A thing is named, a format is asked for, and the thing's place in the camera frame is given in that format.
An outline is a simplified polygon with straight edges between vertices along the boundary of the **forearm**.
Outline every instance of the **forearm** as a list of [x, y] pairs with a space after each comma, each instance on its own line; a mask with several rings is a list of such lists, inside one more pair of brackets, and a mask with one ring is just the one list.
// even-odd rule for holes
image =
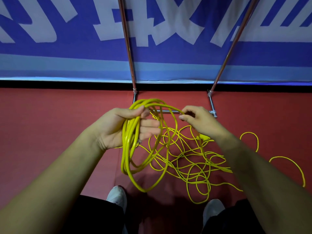
[[231, 134], [216, 140], [267, 233], [309, 231], [310, 194]]
[[102, 157], [90, 129], [0, 211], [1, 233], [55, 233]]

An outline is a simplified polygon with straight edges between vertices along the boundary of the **black gap beneath banner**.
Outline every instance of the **black gap beneath banner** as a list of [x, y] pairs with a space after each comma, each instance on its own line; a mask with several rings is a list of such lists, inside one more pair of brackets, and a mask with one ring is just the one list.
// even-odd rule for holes
[[[138, 91], [206, 91], [212, 84], [138, 84]], [[0, 80], [1, 88], [65, 90], [132, 90], [132, 84], [98, 82], [55, 82]], [[217, 84], [215, 91], [311, 93], [312, 86]]]

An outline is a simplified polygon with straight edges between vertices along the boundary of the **coiled yellow cable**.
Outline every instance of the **coiled yellow cable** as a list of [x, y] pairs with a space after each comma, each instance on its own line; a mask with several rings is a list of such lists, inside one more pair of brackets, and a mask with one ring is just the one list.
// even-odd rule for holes
[[[235, 185], [228, 183], [228, 182], [223, 182], [220, 184], [210, 183], [209, 177], [210, 177], [211, 172], [221, 170], [221, 171], [224, 171], [227, 173], [232, 173], [232, 170], [230, 169], [230, 167], [221, 166], [223, 163], [226, 162], [223, 155], [217, 154], [217, 153], [212, 152], [212, 151], [207, 151], [207, 152], [204, 151], [204, 147], [209, 142], [213, 142], [214, 140], [212, 140], [208, 136], [204, 136], [204, 135], [198, 135], [195, 137], [193, 134], [193, 131], [192, 131], [192, 127], [190, 125], [185, 126], [185, 127], [181, 128], [180, 130], [178, 130], [177, 119], [174, 116], [172, 110], [177, 110], [180, 113], [184, 114], [181, 110], [179, 110], [175, 107], [169, 106], [164, 101], [162, 101], [160, 99], [156, 99], [156, 98], [138, 100], [134, 104], [131, 105], [130, 109], [136, 109], [142, 105], [144, 105], [146, 108], [149, 108], [150, 113], [153, 115], [153, 118], [160, 122], [161, 133], [157, 137], [155, 136], [156, 142], [155, 142], [153, 147], [151, 147], [151, 144], [150, 144], [151, 138], [149, 138], [149, 141], [148, 141], [149, 147], [147, 149], [144, 146], [138, 144], [140, 117], [137, 117], [134, 119], [126, 119], [124, 124], [123, 124], [123, 129], [122, 129], [123, 153], [122, 153], [122, 161], [121, 161], [121, 170], [124, 174], [126, 174], [130, 177], [130, 180], [133, 182], [133, 184], [135, 185], [136, 188], [138, 188], [142, 192], [150, 191], [160, 182], [160, 180], [163, 178], [163, 176], [167, 172], [170, 175], [185, 181], [186, 189], [187, 189], [189, 198], [194, 204], [201, 204], [201, 203], [206, 202], [209, 199], [209, 193], [211, 190], [211, 186], [220, 186], [223, 184], [228, 184], [228, 185], [231, 185], [232, 187], [234, 187], [235, 189], [242, 191], [241, 189], [237, 188]], [[155, 107], [160, 107], [160, 114], [157, 112], [157, 109]], [[166, 122], [163, 119], [163, 114], [162, 114], [163, 108], [169, 109], [172, 117], [174, 118], [175, 128], [170, 128], [167, 126]], [[186, 128], [189, 128], [190, 133], [192, 135], [191, 138], [188, 138], [181, 133], [181, 131], [186, 129]], [[257, 135], [255, 133], [245, 132], [240, 136], [240, 139], [243, 137], [243, 135], [245, 135], [247, 133], [251, 133], [256, 137], [256, 139], [257, 139], [256, 152], [257, 152], [259, 149], [259, 138], [257, 137]], [[185, 139], [194, 140], [196, 142], [197, 148], [192, 149], [187, 144]], [[159, 149], [157, 149], [157, 146], [159, 144], [161, 144], [162, 146]], [[179, 155], [174, 155], [170, 152], [169, 146], [173, 145], [173, 144], [175, 144], [178, 147], [178, 149], [180, 150], [181, 153]], [[145, 149], [149, 153], [148, 157], [140, 165], [136, 165], [132, 160], [133, 153], [134, 153], [135, 148], [137, 146], [142, 147], [143, 149]], [[164, 148], [167, 149], [166, 157], [163, 157], [162, 155], [159, 154], [159, 152], [162, 151]], [[174, 157], [174, 159], [169, 160], [169, 155]], [[195, 163], [189, 159], [190, 156], [202, 156], [203, 160], [200, 163]], [[216, 157], [222, 159], [222, 162], [214, 163], [212, 161], [212, 159], [214, 159]], [[270, 159], [269, 162], [271, 162], [271, 160], [278, 158], [278, 157], [281, 157], [281, 156], [273, 157]], [[180, 167], [178, 165], [179, 164], [178, 161], [181, 158], [186, 159], [189, 162], [189, 165]], [[286, 159], [292, 161], [299, 168], [301, 175], [302, 175], [302, 179], [303, 179], [303, 187], [305, 187], [305, 177], [304, 177], [304, 174], [303, 174], [301, 168], [299, 167], [299, 165], [297, 165], [293, 160], [291, 160], [287, 157], [282, 157], [282, 158], [286, 158]], [[153, 160], [155, 160], [156, 163], [160, 166], [160, 169], [153, 167], [153, 165], [151, 164], [151, 162]], [[154, 185], [152, 185], [151, 187], [149, 187], [147, 189], [144, 189], [140, 185], [138, 185], [138, 183], [135, 181], [133, 174], [142, 171], [147, 165], [150, 165], [156, 171], [162, 171], [162, 174], [159, 177], [159, 179], [154, 183]], [[167, 170], [168, 167], [173, 168], [176, 174], [169, 172]], [[192, 173], [191, 171], [194, 167], [197, 167], [200, 170], [200, 172]], [[191, 198], [191, 195], [189, 193], [189, 189], [188, 189], [189, 184], [195, 184], [197, 191], [200, 194], [202, 194], [203, 196], [206, 196], [206, 199], [201, 201], [201, 202], [193, 201], [193, 199]], [[198, 187], [199, 184], [206, 184], [208, 191], [206, 193], [201, 192], [199, 187]]]

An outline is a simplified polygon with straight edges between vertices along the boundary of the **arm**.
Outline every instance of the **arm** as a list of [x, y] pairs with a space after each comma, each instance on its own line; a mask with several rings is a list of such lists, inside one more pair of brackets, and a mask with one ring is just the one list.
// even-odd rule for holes
[[[125, 118], [149, 114], [113, 109], [84, 130], [36, 180], [0, 210], [0, 233], [56, 233], [81, 193], [103, 153], [122, 146]], [[141, 120], [141, 140], [160, 133], [159, 122]]]
[[203, 107], [186, 106], [179, 118], [213, 138], [266, 233], [310, 233], [312, 197], [226, 130]]

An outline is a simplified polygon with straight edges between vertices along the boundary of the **black pants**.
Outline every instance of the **black pants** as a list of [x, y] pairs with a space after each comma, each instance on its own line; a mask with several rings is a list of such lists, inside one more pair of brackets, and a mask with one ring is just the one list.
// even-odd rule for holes
[[[60, 233], [121, 234], [124, 226], [123, 209], [106, 200], [80, 195]], [[264, 233], [247, 199], [223, 210], [207, 221], [202, 234]]]

